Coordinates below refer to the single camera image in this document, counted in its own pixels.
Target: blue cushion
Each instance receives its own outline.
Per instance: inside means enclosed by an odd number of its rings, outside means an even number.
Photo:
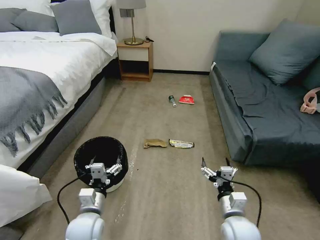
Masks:
[[[288,82],[320,55],[320,27],[283,20],[252,54],[254,63],[276,85]]]
[[[309,91],[320,87],[320,57],[311,64],[308,74],[302,79],[302,85]]]

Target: sofa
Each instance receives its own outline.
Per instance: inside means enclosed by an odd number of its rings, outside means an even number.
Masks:
[[[288,83],[276,85],[249,61],[268,36],[226,31],[219,35],[210,81],[230,156],[245,165],[298,168],[320,201],[315,179],[320,113],[300,112],[308,92],[303,79],[319,72],[320,80],[320,60]]]

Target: lamp stem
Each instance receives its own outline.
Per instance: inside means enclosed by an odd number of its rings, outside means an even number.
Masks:
[[[132,24],[132,42],[136,42],[136,37],[134,36],[134,27],[133,27],[133,9],[131,9],[131,24]]]

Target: white pillow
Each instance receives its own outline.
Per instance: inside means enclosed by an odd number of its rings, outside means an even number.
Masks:
[[[115,0],[89,0],[93,15],[101,29],[102,35],[108,38],[112,37],[110,28],[110,14],[109,9]]]
[[[0,8],[26,8],[28,11],[50,15],[50,0],[0,0]]]

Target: snack wrapper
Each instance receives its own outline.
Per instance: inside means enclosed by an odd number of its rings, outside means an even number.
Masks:
[[[184,142],[184,141],[172,140],[172,139],[169,139],[169,144],[172,147],[176,147],[176,148],[193,148],[194,147],[193,142]]]
[[[194,99],[191,95],[183,95],[183,97],[180,98],[179,103],[185,103],[185,104],[194,104]]]

